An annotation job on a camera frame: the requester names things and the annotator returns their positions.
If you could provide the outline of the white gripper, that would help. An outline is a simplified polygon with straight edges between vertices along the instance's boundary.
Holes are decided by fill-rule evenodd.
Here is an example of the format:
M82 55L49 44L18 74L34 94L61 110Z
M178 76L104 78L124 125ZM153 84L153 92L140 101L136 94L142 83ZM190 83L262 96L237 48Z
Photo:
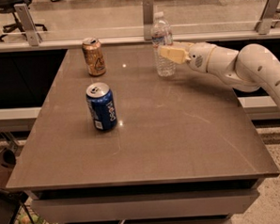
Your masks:
M158 47L158 54L176 64L187 62L188 66L196 72L207 72L210 55L215 44L207 42L173 42L173 46L165 45Z

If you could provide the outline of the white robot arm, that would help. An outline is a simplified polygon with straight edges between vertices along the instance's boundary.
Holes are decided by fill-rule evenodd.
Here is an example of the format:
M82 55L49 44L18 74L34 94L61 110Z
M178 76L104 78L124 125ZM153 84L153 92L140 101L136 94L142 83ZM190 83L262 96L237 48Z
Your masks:
M212 74L236 90L263 88L280 109L280 61L262 45L249 44L236 51L207 42L174 42L157 49L159 56Z

